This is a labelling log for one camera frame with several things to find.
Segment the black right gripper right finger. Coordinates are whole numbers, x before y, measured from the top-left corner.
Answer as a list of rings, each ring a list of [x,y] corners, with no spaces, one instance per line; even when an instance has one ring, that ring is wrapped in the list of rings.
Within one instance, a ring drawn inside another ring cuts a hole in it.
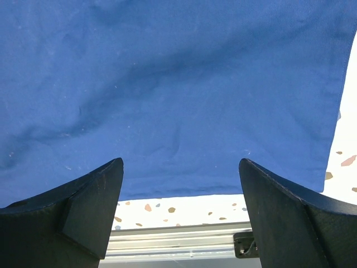
[[[355,205],[250,159],[241,159],[239,176],[262,267],[356,267]]]

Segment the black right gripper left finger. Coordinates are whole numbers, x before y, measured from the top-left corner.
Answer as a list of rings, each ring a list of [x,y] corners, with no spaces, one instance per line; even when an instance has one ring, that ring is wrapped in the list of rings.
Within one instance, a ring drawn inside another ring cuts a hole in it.
[[[123,181],[116,158],[1,209],[1,267],[98,267]]]

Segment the blue surgical drape cloth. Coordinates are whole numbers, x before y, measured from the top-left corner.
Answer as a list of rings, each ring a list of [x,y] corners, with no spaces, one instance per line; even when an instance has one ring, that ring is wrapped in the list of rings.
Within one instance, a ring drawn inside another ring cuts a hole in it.
[[[121,157],[122,199],[325,171],[355,1],[2,1],[1,206]]]

